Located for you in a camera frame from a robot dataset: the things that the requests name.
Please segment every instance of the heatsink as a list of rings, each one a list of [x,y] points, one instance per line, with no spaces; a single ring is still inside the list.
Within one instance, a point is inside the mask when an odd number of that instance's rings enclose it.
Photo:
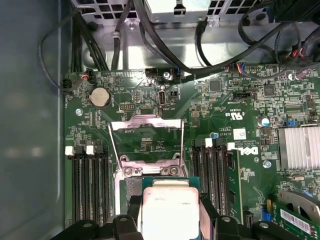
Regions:
[[[282,169],[320,168],[320,126],[278,130]]]

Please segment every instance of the ventilation grille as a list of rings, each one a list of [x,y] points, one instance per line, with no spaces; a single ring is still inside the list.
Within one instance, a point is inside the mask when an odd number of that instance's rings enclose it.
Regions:
[[[83,17],[87,22],[101,24],[103,21],[119,19],[127,0],[72,0],[72,2],[82,8]],[[261,2],[262,0],[212,0],[207,15],[242,15]],[[132,8],[128,18],[136,17],[137,13]]]

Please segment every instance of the green circuit board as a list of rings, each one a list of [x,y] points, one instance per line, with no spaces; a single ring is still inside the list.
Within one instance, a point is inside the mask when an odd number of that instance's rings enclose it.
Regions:
[[[278,71],[277,65],[246,66],[246,72],[255,76],[270,76]],[[163,78],[164,72],[170,73],[169,80]],[[249,211],[258,221],[262,219],[267,200],[273,200],[278,189],[305,190],[320,199],[319,169],[283,170],[280,164],[277,129],[317,124],[319,120],[319,69],[309,70],[299,80],[293,77],[296,73],[293,70],[276,79],[256,80],[234,71],[213,75],[190,75],[176,69],[96,72],[96,85],[85,81],[73,95],[65,97],[65,145],[85,147],[88,141],[103,145],[108,162],[108,214],[112,215],[115,207],[113,172],[117,162],[108,124],[146,114],[165,120],[182,119],[183,159],[189,175],[197,175],[195,142],[208,138],[222,142],[227,151],[234,154],[233,166],[228,165],[225,179],[227,214],[243,222],[243,211]],[[82,74],[70,73],[66,78],[74,83]],[[96,108],[89,100],[90,93],[97,87],[110,93],[105,108]],[[268,127],[261,126],[264,118],[270,122]],[[147,125],[115,131],[114,138],[118,151],[130,160],[154,163],[158,159],[171,159],[180,151],[181,134],[180,129]],[[66,225],[72,223],[75,216],[72,172],[72,161],[66,157]],[[293,179],[292,174],[301,174],[304,178]],[[128,182],[121,186],[124,188],[121,211],[125,212]]]

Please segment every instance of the cable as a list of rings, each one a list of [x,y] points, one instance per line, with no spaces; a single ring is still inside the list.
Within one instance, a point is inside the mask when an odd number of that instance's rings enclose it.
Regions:
[[[88,35],[91,35],[90,30],[88,29],[88,25],[82,22],[83,18],[81,16],[81,14],[76,14],[74,16],[74,22],[76,24],[76,27],[78,28],[78,30],[80,31],[83,40],[85,41],[85,44],[90,52],[90,56],[93,59],[94,65],[96,67],[96,69],[98,71],[103,71],[103,67],[102,67],[102,63],[104,60],[101,60],[98,57],[98,54],[96,53],[96,50],[94,49],[93,45],[91,44],[90,40],[88,39]]]
[[[204,51],[202,49],[202,43],[201,43],[201,39],[202,39],[202,34],[204,34],[204,32],[206,31],[206,27],[208,25],[208,18],[206,17],[204,19],[204,21],[200,21],[198,23],[198,25],[196,26],[195,29],[195,45],[196,45],[196,49],[199,53],[200,58],[202,59],[202,61],[204,62],[205,65],[207,66],[212,66],[212,64],[208,61],[208,59],[206,58]]]
[[[82,61],[81,61],[81,36],[80,31],[77,28],[74,21],[72,21],[72,51],[71,51],[71,71],[81,72]]]
[[[242,16],[242,18],[240,19],[239,24],[238,24],[238,33],[239,33],[241,39],[242,39],[246,44],[248,44],[248,45],[250,45],[250,46],[253,46],[253,45],[257,44],[257,41],[255,41],[254,39],[252,39],[251,37],[249,37],[249,36],[245,33],[244,26],[243,26],[243,21],[244,21],[244,19],[247,18],[247,16],[248,16],[250,13],[252,13],[252,12],[254,12],[254,11],[256,11],[256,10],[259,10],[259,9],[268,8],[268,7],[270,7],[270,5],[271,5],[271,2],[264,2],[264,3],[258,4],[258,5],[256,5],[256,6],[253,6],[253,7],[250,8],[250,9]],[[266,52],[268,52],[273,59],[276,58],[275,51],[274,51],[271,47],[262,44],[262,45],[259,46],[259,48],[265,50]]]
[[[141,22],[139,23],[139,30],[140,30],[142,41],[143,41],[144,45],[147,47],[147,49],[149,49],[150,52],[152,52],[154,55],[156,55],[160,59],[164,60],[168,64],[175,66],[175,64],[171,60],[169,60],[167,57],[165,57],[161,52],[159,52],[157,49],[155,49],[150,44],[150,42],[148,42],[148,40],[146,39],[146,33],[145,33],[144,26],[142,25]]]
[[[39,42],[38,42],[38,49],[37,49],[37,53],[38,53],[38,57],[40,60],[40,64],[41,64],[41,68],[46,76],[46,78],[50,81],[50,83],[57,88],[58,90],[62,91],[63,93],[65,92],[71,92],[73,90],[73,88],[63,88],[61,86],[58,85],[58,83],[56,83],[53,78],[51,77],[50,73],[48,72],[47,66],[45,64],[44,61],[44,56],[43,56],[43,43],[46,40],[46,38],[53,33],[54,31],[56,31],[57,29],[61,28],[63,25],[65,25],[67,22],[69,22],[76,14],[78,13],[78,9],[74,9],[72,11],[72,13],[65,17],[61,22],[59,22],[56,26],[54,26],[49,32],[47,32],[46,34],[44,34]]]
[[[80,13],[74,16],[74,20],[77,23],[77,26],[90,51],[91,57],[93,58],[93,61],[96,67],[100,65],[100,70],[98,69],[99,71],[108,71],[109,68],[107,66],[105,57],[103,56],[101,49],[98,46],[96,40],[92,36],[86,21],[84,20],[84,18],[81,16]]]
[[[318,40],[320,40],[320,26],[310,33],[310,35],[304,40],[302,46],[303,55],[306,55],[308,46]]]
[[[132,0],[128,0],[126,3],[126,6],[119,18],[119,21],[115,27],[115,32],[120,33],[122,25],[124,24],[126,18],[128,17],[130,10],[133,6]],[[113,58],[111,63],[111,70],[117,70],[118,69],[118,63],[119,63],[119,56],[120,56],[120,46],[121,46],[121,40],[118,37],[113,38]]]
[[[155,29],[153,28],[152,24],[149,21],[148,15],[146,13],[146,10],[144,8],[142,0],[133,0],[135,10],[137,11],[140,22],[145,28],[145,31],[149,34],[150,38],[154,42],[154,44],[157,46],[157,48],[160,50],[160,52],[166,56],[168,59],[170,59],[176,66],[178,66],[181,70],[191,73],[191,74],[211,74],[211,73],[217,73],[221,72],[222,68],[238,62],[239,60],[245,58],[249,54],[251,54],[254,50],[256,50],[259,46],[264,44],[268,39],[270,39],[273,35],[275,35],[277,32],[279,32],[281,29],[288,26],[290,23],[280,23],[278,26],[276,26],[272,31],[270,31],[268,34],[266,34],[264,37],[262,37],[255,45],[248,48],[244,52],[238,54],[237,56],[226,60],[224,62],[221,62],[219,64],[216,64],[214,66],[204,67],[204,68],[189,68],[185,64],[183,64],[170,50],[169,48],[164,44],[164,42],[161,40],[161,38],[156,33]]]
[[[282,34],[282,30],[278,32],[278,34],[275,37],[275,41],[274,41],[274,54],[275,54],[275,60],[277,64],[280,64],[280,60],[279,60],[279,43],[280,43],[280,37]]]
[[[245,73],[245,72],[240,72],[240,74],[243,75],[243,76],[246,76],[246,77],[248,77],[248,78],[252,78],[252,79],[256,79],[256,80],[267,80],[267,79],[278,78],[278,77],[284,75],[287,71],[289,71],[289,70],[291,69],[291,66],[297,62],[297,60],[298,60],[298,58],[299,58],[298,52],[299,52],[300,49],[302,48],[301,36],[300,36],[300,32],[299,32],[299,29],[298,29],[296,23],[292,23],[292,27],[293,27],[293,30],[295,31],[296,36],[297,36],[298,49],[297,49],[297,51],[296,51],[296,54],[295,54],[293,60],[291,61],[291,63],[289,64],[288,67],[286,67],[284,70],[282,70],[282,71],[280,71],[280,72],[278,72],[278,73],[276,73],[276,74],[274,74],[274,75],[270,75],[270,76],[261,76],[261,77],[259,77],[259,76],[252,76],[252,75],[249,75],[249,74],[247,74],[247,73]]]

